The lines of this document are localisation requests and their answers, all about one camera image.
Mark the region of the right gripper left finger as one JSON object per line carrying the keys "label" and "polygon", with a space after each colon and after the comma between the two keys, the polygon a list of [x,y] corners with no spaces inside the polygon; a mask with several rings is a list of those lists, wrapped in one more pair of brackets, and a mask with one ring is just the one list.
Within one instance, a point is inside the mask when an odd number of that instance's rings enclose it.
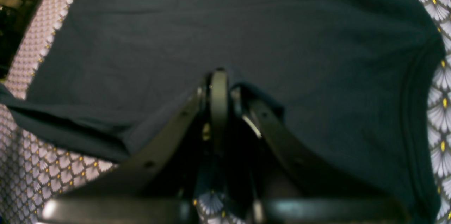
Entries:
{"label": "right gripper left finger", "polygon": [[198,224],[203,151],[221,153],[228,76],[219,69],[145,147],[113,171],[45,203],[40,224]]}

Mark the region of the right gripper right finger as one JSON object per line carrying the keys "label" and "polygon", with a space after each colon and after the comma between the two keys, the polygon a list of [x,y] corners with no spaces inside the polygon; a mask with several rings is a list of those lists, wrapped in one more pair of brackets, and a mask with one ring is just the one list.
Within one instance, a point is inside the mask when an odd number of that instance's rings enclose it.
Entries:
{"label": "right gripper right finger", "polygon": [[392,195],[309,150],[262,99],[236,87],[233,112],[249,178],[250,224],[407,224]]}

